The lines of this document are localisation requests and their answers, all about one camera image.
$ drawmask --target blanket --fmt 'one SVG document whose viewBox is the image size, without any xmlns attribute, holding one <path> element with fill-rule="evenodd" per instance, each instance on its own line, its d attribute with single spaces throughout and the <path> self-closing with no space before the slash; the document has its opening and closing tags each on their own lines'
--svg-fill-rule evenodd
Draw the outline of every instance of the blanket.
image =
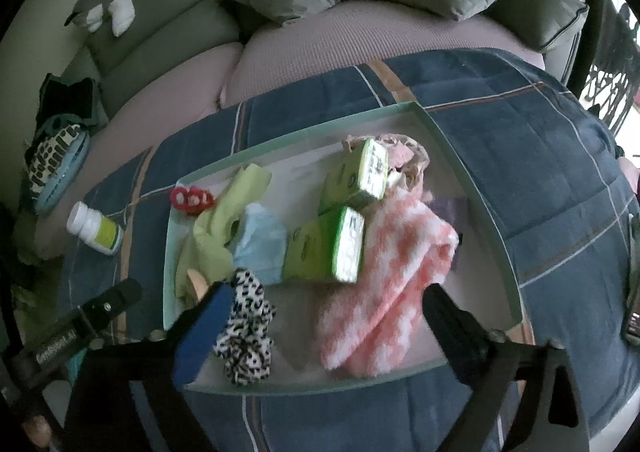
<svg viewBox="0 0 640 452">
<path fill-rule="evenodd" d="M 170 203 L 181 176 L 277 136 L 396 102 L 418 101 L 460 155 L 511 258 L 527 319 L 511 337 L 564 343 L 591 435 L 640 385 L 620 338 L 628 214 L 638 201 L 606 127 L 546 72 L 499 50 L 426 51 L 332 70 L 221 110 L 143 151 L 85 202 L 125 226 L 116 257 L 68 249 L 60 315 L 127 276 L 143 299 L 114 339 L 162 327 Z M 448 366 L 375 387 L 312 396 L 184 397 L 220 451 L 432 451 L 469 396 Z M 485 450 L 499 450 L 516 393 Z"/>
</svg>

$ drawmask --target pill bottle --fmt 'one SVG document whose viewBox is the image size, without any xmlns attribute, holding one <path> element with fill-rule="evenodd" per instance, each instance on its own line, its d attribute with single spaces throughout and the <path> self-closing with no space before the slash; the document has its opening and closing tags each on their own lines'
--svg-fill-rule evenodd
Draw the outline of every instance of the pill bottle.
<svg viewBox="0 0 640 452">
<path fill-rule="evenodd" d="M 113 255 L 122 241 L 122 228 L 82 201 L 74 204 L 66 221 L 66 231 L 105 255 Z"/>
</svg>

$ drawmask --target plastic tray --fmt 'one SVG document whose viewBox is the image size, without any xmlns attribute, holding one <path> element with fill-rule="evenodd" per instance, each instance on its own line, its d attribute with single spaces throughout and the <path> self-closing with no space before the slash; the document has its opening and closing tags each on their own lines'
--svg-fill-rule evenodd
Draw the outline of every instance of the plastic tray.
<svg viewBox="0 0 640 452">
<path fill-rule="evenodd" d="M 449 273 L 444 288 L 457 304 L 473 313 L 487 328 L 507 331 L 522 321 L 522 302 L 504 242 L 481 194 L 460 158 L 417 103 L 386 106 L 251 147 L 186 175 L 177 184 L 196 184 L 218 195 L 239 167 L 249 162 L 268 168 L 271 184 L 261 203 L 289 229 L 316 215 L 324 177 L 338 161 L 347 135 L 402 133 L 420 142 L 431 157 L 424 175 L 425 189 L 435 197 L 466 196 L 468 226 L 463 230 L 456 272 Z M 164 261 L 163 315 L 169 328 L 182 311 L 175 299 L 174 278 L 182 241 L 193 220 L 172 209 Z M 317 359 L 314 323 L 319 302 L 331 286 L 278 285 L 266 288 L 266 297 L 278 308 L 270 326 L 275 346 L 271 377 L 249 387 L 231 385 L 222 361 L 211 356 L 191 390 L 219 394 L 309 394 L 387 382 L 445 363 L 426 323 L 416 331 L 412 347 L 401 366 L 389 374 L 360 380 L 340 371 L 325 371 Z"/>
</svg>

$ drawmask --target window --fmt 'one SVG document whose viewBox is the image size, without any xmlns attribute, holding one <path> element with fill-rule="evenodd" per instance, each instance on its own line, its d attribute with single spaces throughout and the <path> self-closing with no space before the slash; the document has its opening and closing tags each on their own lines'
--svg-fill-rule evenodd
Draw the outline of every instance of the window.
<svg viewBox="0 0 640 452">
<path fill-rule="evenodd" d="M 640 165 L 639 25 L 625 0 L 606 1 L 596 56 L 580 96 L 636 166 Z"/>
</svg>

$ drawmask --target leopard print scrunchie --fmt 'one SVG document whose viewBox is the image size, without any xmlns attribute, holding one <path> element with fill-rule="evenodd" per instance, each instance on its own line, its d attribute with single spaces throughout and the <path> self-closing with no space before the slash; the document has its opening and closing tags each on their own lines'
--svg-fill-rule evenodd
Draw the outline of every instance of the leopard print scrunchie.
<svg viewBox="0 0 640 452">
<path fill-rule="evenodd" d="M 230 282 L 236 298 L 213 352 L 225 360 L 225 375 L 233 384 L 248 385 L 271 374 L 273 340 L 267 327 L 276 308 L 264 299 L 264 286 L 249 270 L 236 269 Z"/>
</svg>

